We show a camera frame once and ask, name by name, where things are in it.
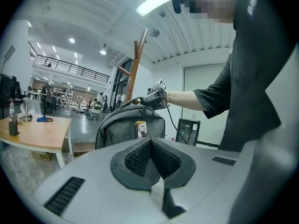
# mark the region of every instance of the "gray floor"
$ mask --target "gray floor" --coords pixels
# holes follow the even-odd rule
[[[31,102],[30,110],[40,113],[38,108],[39,103]],[[98,128],[105,116],[101,115],[98,120],[90,120],[89,116],[71,109],[58,108],[52,114],[48,112],[46,115],[71,118],[72,143],[95,142]],[[11,183],[29,194],[32,194],[43,180],[60,169],[55,155],[51,161],[36,160],[30,150],[11,145],[4,147],[2,143],[0,146],[0,163]],[[68,152],[63,154],[66,164],[74,159]]]

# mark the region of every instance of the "gray backpack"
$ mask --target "gray backpack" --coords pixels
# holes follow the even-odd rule
[[[103,120],[95,141],[96,149],[136,139],[137,121],[146,122],[149,137],[165,137],[165,120],[150,107],[131,104],[134,101],[125,103]],[[152,182],[152,185],[160,179],[152,160],[146,167],[145,177]]]

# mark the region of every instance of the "ceiling light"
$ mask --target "ceiling light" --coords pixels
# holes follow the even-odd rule
[[[138,8],[136,8],[136,12],[140,15],[140,16],[145,16],[147,13],[149,13],[150,11],[154,10],[155,8],[157,8],[158,6],[168,2],[170,0],[146,0],[145,2],[143,2]]]

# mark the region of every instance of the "balcony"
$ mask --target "balcony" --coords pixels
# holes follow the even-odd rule
[[[56,70],[68,72],[70,74],[76,74],[89,79],[94,79],[96,81],[108,83],[109,76],[107,75],[104,75],[94,70],[87,69],[85,67],[78,66],[69,62],[57,60],[52,57],[38,55],[30,43],[29,43],[29,51],[30,51],[30,59],[33,62],[33,64],[42,65]]]

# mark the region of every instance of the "wooden coat rack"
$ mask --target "wooden coat rack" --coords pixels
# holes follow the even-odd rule
[[[133,88],[134,88],[134,84],[135,84],[138,65],[139,65],[139,61],[140,61],[143,46],[146,43],[145,36],[146,36],[147,31],[148,31],[148,29],[145,28],[145,30],[142,32],[139,43],[137,43],[137,40],[134,40],[135,57],[134,57],[134,61],[133,61],[131,71],[127,72],[122,67],[120,67],[120,66],[118,67],[118,69],[121,72],[123,72],[124,74],[126,74],[129,77],[125,102],[128,102],[129,100],[132,99]]]

